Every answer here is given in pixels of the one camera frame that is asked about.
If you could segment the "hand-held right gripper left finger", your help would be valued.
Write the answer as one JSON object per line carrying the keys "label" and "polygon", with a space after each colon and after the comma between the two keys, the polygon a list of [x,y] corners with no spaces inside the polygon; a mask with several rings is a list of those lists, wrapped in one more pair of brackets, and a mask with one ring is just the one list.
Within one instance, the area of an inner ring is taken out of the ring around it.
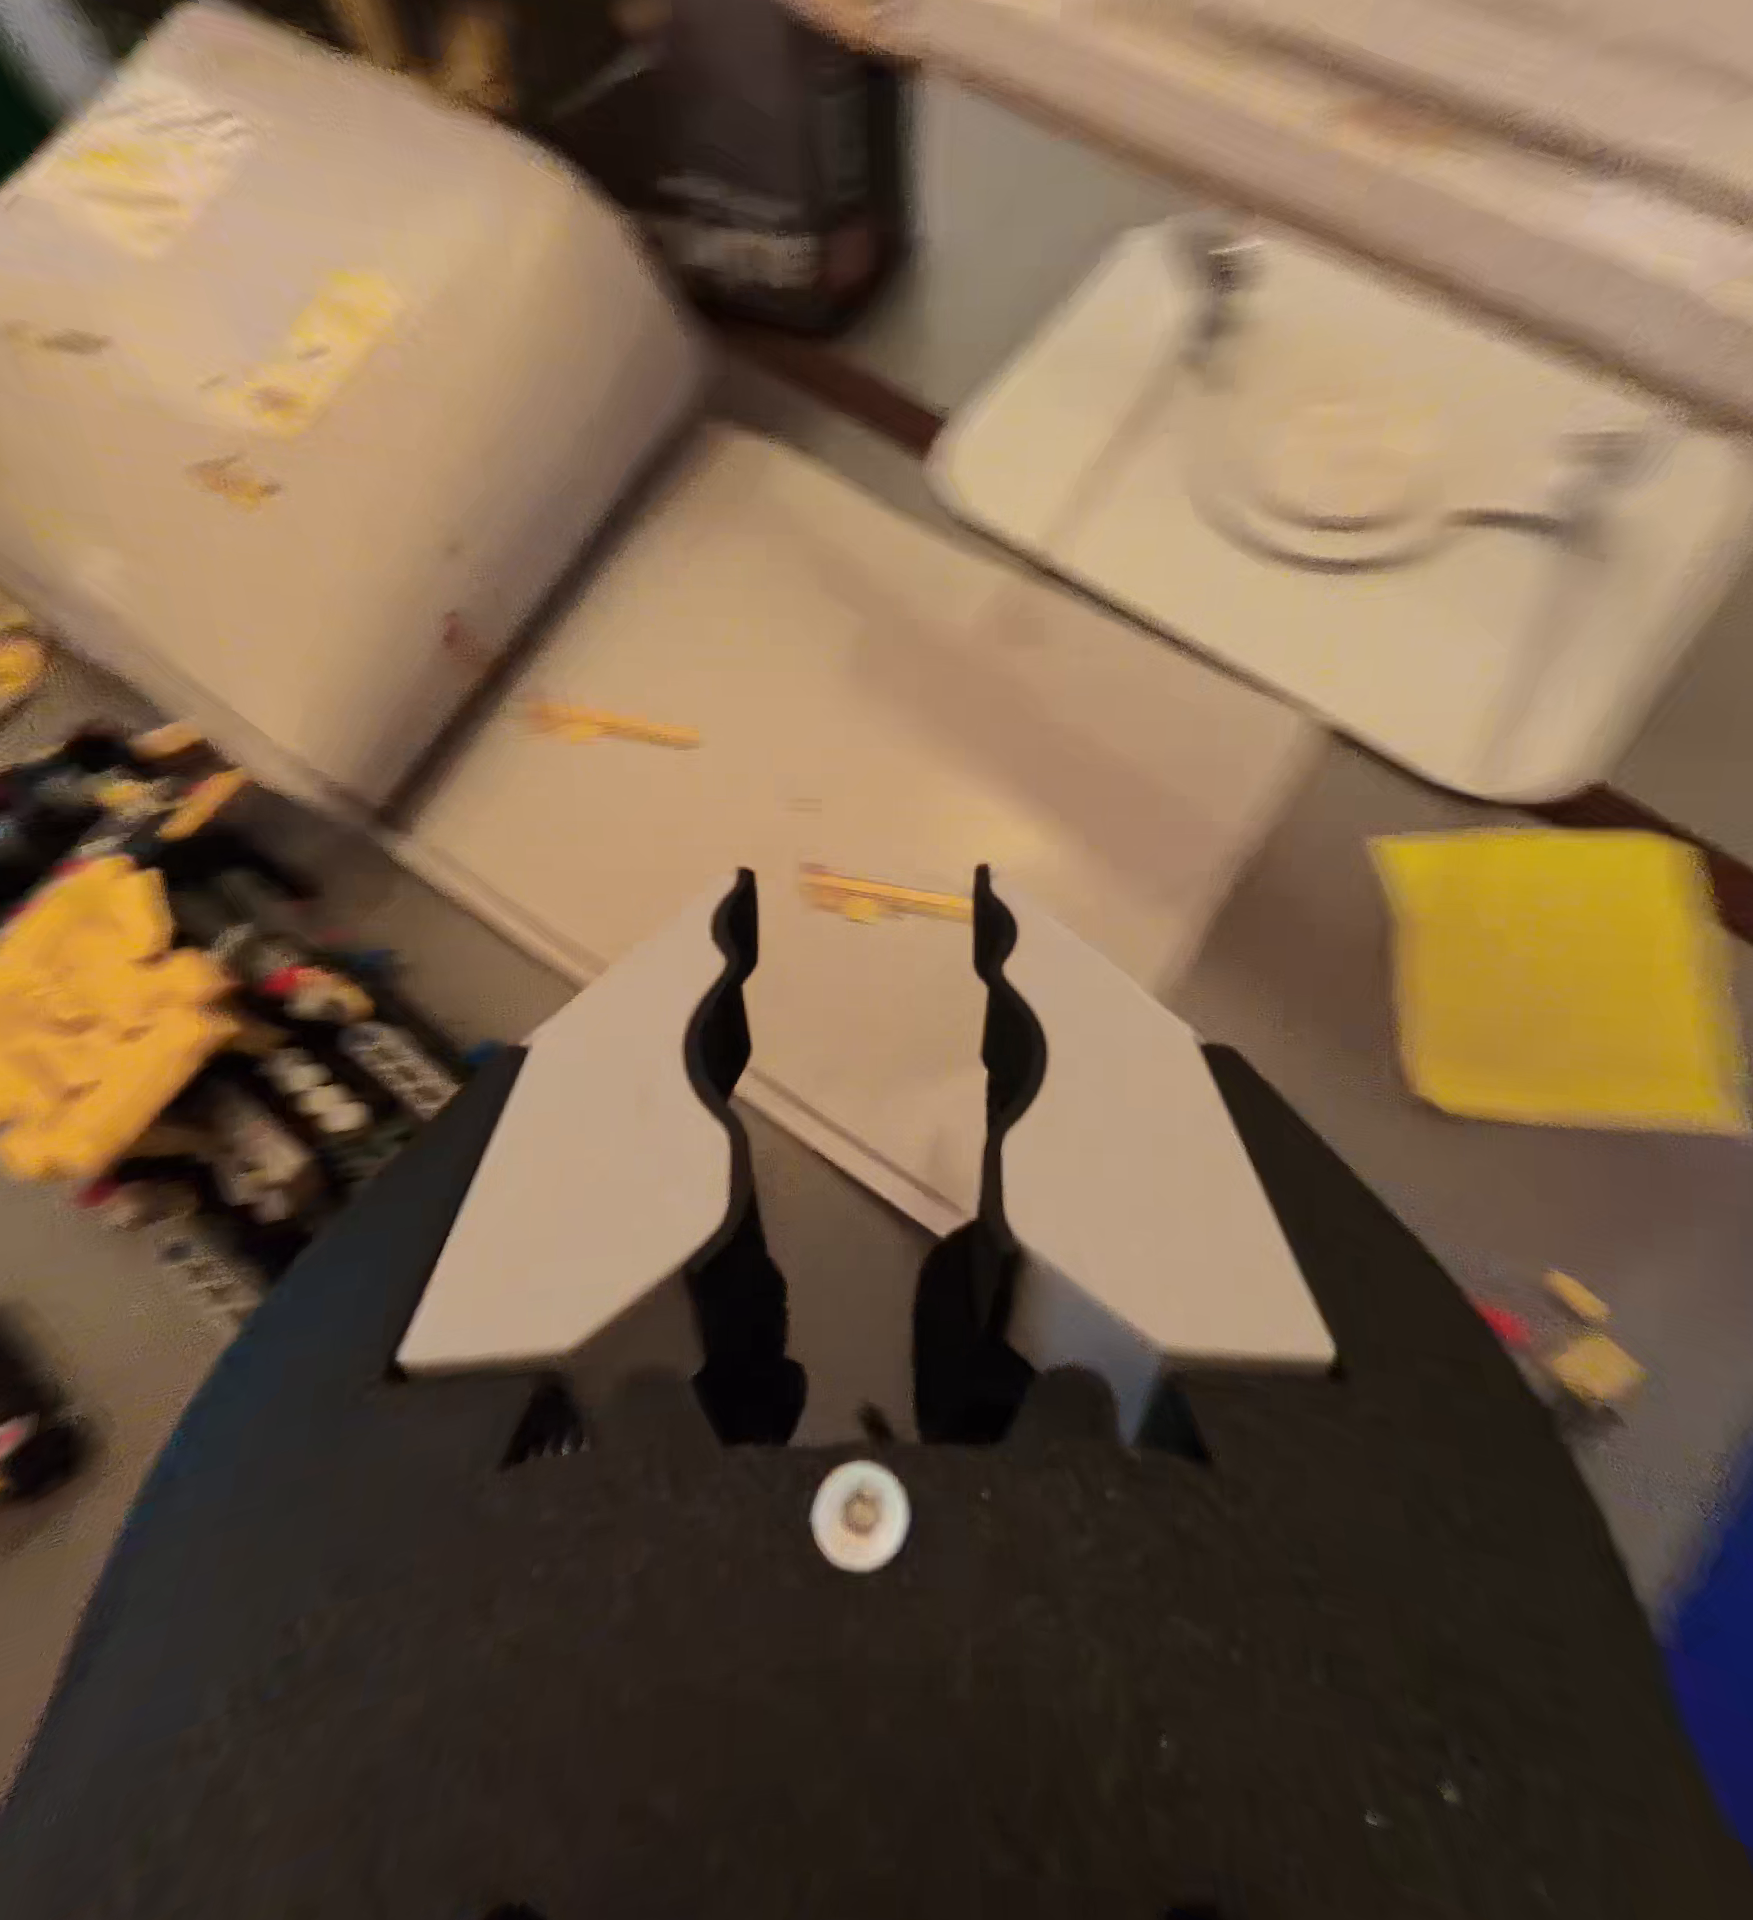
{"label": "hand-held right gripper left finger", "polygon": [[404,1377],[555,1373],[602,1395],[702,1368],[696,1276],[753,1205],[734,1092],[754,966],[738,868],[532,1031],[395,1350]]}

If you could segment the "instruction booklet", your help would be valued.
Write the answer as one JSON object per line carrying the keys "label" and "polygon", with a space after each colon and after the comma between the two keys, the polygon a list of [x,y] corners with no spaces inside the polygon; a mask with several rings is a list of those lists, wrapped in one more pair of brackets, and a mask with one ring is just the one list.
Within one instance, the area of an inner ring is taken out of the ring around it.
{"label": "instruction booklet", "polygon": [[407,829],[410,871],[589,981],[749,868],[741,1092],[936,1234],[978,1203],[967,932],[812,877],[974,869],[1175,987],[1320,731],[739,429],[711,429]]}
{"label": "instruction booklet", "polygon": [[231,5],[0,186],[0,592],[311,799],[392,795],[700,395],[582,175]]}

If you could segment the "dark toy box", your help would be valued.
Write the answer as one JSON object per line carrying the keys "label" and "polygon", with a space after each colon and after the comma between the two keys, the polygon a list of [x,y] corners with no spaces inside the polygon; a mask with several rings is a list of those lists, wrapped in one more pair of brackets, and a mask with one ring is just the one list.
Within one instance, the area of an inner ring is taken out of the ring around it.
{"label": "dark toy box", "polygon": [[710,313],[824,334],[912,250],[902,64],[781,1],[507,4],[515,122]]}

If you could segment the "scattered small toy pins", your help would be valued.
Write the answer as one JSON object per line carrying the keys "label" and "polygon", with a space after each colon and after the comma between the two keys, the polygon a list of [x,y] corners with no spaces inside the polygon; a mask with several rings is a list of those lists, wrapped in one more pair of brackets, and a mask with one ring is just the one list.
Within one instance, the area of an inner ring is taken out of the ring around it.
{"label": "scattered small toy pins", "polygon": [[1559,1428],[1609,1428],[1650,1373],[1615,1340],[1614,1309],[1582,1279],[1552,1266],[1519,1298],[1474,1294],[1477,1316]]}

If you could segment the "yellow toy car model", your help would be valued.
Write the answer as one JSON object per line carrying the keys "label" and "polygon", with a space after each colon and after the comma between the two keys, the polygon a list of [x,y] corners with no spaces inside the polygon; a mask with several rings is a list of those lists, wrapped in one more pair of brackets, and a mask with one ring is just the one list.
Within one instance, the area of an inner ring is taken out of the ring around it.
{"label": "yellow toy car model", "polygon": [[378,954],[313,936],[248,787],[178,724],[0,764],[0,1169],[225,1328],[468,1081]]}

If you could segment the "yellow flat sheet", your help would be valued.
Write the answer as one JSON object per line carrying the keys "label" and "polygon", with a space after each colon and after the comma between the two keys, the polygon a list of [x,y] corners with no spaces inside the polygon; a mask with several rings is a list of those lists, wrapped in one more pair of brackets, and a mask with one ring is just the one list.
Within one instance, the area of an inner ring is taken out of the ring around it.
{"label": "yellow flat sheet", "polygon": [[1653,831],[1376,837],[1402,1075],[1463,1119],[1747,1139],[1749,1058],[1705,858]]}

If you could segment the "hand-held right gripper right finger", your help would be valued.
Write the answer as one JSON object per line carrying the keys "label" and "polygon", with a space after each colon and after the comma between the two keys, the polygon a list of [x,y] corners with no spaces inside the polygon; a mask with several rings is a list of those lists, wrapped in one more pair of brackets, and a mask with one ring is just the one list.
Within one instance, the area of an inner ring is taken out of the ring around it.
{"label": "hand-held right gripper right finger", "polygon": [[1164,1442],[1177,1380],[1320,1380],[1337,1346],[1191,1028],[981,865],[984,1331]]}

